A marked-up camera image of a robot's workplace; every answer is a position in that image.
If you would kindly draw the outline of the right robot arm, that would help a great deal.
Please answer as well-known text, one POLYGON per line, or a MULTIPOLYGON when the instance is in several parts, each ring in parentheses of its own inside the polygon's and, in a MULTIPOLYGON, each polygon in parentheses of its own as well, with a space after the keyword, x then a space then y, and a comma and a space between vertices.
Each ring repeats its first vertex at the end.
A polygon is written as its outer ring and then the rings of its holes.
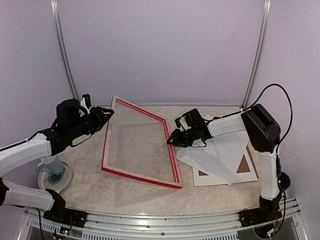
POLYGON ((206 140, 226 134, 245 131, 261 162, 261 196, 259 207, 239 213, 242 225, 263 223, 281 218, 279 202, 290 185, 287 175, 281 171, 278 155, 281 128, 261 105, 256 104, 213 119, 203 118, 194 108, 175 119, 177 128, 167 139, 175 147, 191 147, 196 140, 206 140))

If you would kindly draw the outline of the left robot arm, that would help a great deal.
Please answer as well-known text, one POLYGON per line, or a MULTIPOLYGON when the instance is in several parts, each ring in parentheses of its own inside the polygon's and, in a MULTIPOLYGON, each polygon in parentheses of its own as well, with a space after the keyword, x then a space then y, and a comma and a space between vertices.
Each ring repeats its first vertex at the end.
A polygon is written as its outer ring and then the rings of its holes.
MULTIPOLYGON (((89 94, 84 94, 81 100, 62 101, 56 107, 56 119, 51 127, 1 148, 0 175, 3 177, 31 161, 62 153, 73 146, 73 140, 99 132, 114 113, 112 109, 93 107, 89 94)), ((63 223, 72 217, 66 201, 55 190, 26 187, 3 178, 0 180, 0 204, 43 210, 44 218, 54 222, 63 223)))

